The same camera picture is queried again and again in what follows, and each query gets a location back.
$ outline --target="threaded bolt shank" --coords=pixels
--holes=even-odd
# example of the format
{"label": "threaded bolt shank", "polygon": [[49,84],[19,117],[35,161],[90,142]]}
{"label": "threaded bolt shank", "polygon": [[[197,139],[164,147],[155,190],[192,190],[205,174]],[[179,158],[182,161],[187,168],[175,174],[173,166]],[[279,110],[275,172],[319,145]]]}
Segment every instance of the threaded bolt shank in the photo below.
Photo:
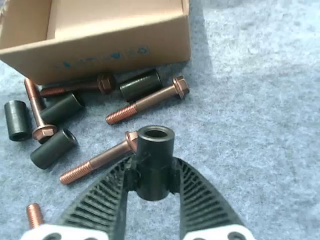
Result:
{"label": "threaded bolt shank", "polygon": [[37,203],[33,203],[27,206],[26,214],[28,216],[29,225],[31,229],[37,228],[44,223],[40,207]]}

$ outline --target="bolt thread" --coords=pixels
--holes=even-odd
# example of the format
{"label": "bolt thread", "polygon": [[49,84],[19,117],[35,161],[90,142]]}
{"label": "bolt thread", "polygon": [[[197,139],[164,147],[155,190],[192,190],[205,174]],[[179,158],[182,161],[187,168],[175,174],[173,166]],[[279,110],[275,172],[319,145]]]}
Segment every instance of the bolt thread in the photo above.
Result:
{"label": "bolt thread", "polygon": [[40,207],[37,203],[33,203],[27,206],[26,214],[28,216],[29,225],[31,229],[37,228],[44,223]]}
{"label": "bolt thread", "polygon": [[109,124],[109,125],[112,125],[112,124],[116,124],[124,119],[127,119],[133,115],[135,115],[137,113],[137,109],[136,109],[136,105],[135,104],[131,104],[129,106],[126,106],[114,113],[111,113],[110,115],[108,115],[106,117],[106,122]]}
{"label": "bolt thread", "polygon": [[40,96],[43,98],[65,94],[67,91],[63,87],[48,87],[40,91]]}
{"label": "bolt thread", "polygon": [[94,168],[91,166],[90,161],[86,161],[79,166],[74,167],[73,169],[65,172],[59,178],[60,182],[64,185],[71,184],[75,180],[87,175]]}

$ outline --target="bolt tip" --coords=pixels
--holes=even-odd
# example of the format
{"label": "bolt tip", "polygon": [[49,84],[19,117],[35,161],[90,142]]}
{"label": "bolt tip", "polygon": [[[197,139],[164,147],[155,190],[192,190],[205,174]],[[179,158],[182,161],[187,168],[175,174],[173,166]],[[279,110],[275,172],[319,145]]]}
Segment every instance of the bolt tip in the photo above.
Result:
{"label": "bolt tip", "polygon": [[91,171],[93,171],[93,167],[89,161],[82,163],[79,166],[74,167],[73,169],[63,173],[59,180],[63,185],[68,185],[73,183],[75,180],[87,175]]}
{"label": "bolt tip", "polygon": [[116,124],[118,122],[121,122],[122,120],[125,120],[135,114],[137,114],[138,111],[136,109],[135,104],[131,104],[129,106],[126,106],[114,113],[111,113],[108,115],[105,120],[109,125]]}
{"label": "bolt tip", "polygon": [[40,206],[37,203],[32,203],[28,205],[26,207],[26,214],[28,216],[29,225],[31,229],[37,228],[44,223]]}

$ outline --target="cardboard box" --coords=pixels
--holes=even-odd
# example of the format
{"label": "cardboard box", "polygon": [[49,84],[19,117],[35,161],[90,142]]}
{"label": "cardboard box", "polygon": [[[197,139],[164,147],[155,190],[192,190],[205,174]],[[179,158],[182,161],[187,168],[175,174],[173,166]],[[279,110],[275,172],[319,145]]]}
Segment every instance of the cardboard box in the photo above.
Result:
{"label": "cardboard box", "polygon": [[190,58],[189,0],[10,0],[0,59],[39,85]]}

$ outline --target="hex bolt head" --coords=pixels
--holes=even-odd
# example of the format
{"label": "hex bolt head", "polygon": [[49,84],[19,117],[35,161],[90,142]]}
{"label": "hex bolt head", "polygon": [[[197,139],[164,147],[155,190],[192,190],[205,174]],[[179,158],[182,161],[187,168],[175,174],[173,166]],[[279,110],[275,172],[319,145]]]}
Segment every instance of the hex bolt head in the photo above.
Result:
{"label": "hex bolt head", "polygon": [[39,126],[35,130],[33,130],[32,138],[37,140],[40,144],[44,144],[57,132],[58,128],[55,125],[46,124]]}

